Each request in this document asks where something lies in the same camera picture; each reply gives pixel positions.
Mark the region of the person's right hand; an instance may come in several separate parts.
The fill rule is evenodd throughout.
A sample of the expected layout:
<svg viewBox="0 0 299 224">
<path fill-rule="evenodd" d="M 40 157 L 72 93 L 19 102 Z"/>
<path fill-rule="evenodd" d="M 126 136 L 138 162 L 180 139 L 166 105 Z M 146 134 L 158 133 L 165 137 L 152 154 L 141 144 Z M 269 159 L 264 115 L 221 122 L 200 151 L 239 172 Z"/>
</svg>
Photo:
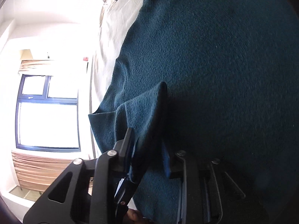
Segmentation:
<svg viewBox="0 0 299 224">
<path fill-rule="evenodd" d="M 138 210 L 128 209 L 126 215 L 123 218 L 124 224 L 149 224 L 151 221 L 144 217 Z"/>
</svg>

